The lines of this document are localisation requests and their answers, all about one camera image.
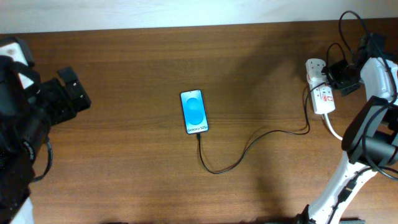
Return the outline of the blue smartphone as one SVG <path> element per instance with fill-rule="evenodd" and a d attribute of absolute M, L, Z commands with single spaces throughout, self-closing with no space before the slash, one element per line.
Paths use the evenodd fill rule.
<path fill-rule="evenodd" d="M 208 131 L 209 124 L 201 90 L 181 92 L 180 99 L 187 134 Z"/>

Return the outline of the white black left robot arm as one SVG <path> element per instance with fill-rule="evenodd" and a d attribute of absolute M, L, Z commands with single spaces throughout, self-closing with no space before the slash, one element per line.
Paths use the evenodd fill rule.
<path fill-rule="evenodd" d="M 53 162 L 51 128 L 91 106 L 71 67 L 42 82 L 26 42 L 1 40 L 1 223 L 33 223 L 29 185 Z"/>

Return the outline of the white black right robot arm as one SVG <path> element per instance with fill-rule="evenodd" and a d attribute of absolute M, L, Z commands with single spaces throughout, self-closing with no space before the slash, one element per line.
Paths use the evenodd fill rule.
<path fill-rule="evenodd" d="M 345 59 L 334 65 L 318 59 L 306 63 L 315 101 L 331 102 L 331 90 L 347 95 L 362 83 L 367 102 L 341 139 L 343 154 L 326 189 L 295 217 L 295 223 L 339 223 L 364 184 L 397 163 L 397 64 L 384 52 L 385 41 L 381 34 L 364 35 L 353 63 Z"/>

